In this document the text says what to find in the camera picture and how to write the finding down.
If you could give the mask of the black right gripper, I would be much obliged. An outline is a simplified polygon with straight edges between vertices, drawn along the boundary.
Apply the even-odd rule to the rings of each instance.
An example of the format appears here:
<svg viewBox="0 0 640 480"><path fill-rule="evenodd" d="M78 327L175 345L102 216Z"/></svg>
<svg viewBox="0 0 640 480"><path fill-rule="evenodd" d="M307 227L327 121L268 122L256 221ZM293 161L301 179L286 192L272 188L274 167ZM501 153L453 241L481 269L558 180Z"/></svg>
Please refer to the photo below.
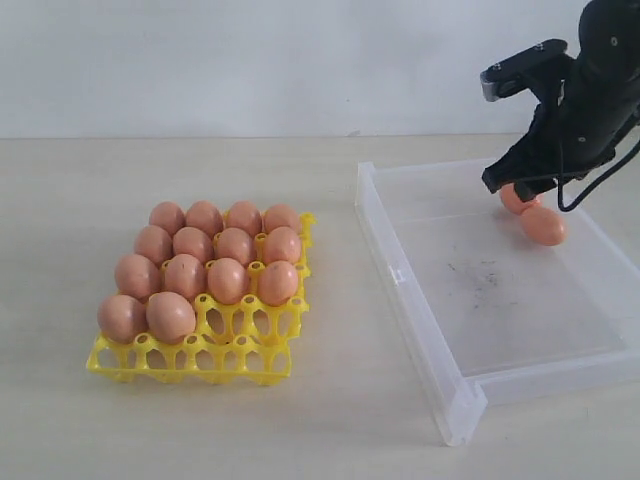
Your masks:
<svg viewBox="0 0 640 480"><path fill-rule="evenodd" d="M615 157L615 98L565 95L540 104L527 133L487 166L491 194L514 183L520 201L533 201L558 181L580 180Z"/></svg>

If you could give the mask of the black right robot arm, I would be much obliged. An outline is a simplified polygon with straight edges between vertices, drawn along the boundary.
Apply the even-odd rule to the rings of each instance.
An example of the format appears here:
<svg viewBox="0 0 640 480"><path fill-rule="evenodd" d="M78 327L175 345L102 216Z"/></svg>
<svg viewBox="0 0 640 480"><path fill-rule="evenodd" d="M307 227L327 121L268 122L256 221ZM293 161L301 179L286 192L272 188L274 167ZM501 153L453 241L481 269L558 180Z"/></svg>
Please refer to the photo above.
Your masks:
<svg viewBox="0 0 640 480"><path fill-rule="evenodd" d="M524 90L538 104L528 131L482 181L491 193L512 185L522 201L561 191L592 171L610 168L583 193L628 164L637 147L617 160L619 143L639 124L639 4L590 1L579 19L580 52L549 39L488 67L480 75L489 102Z"/></svg>

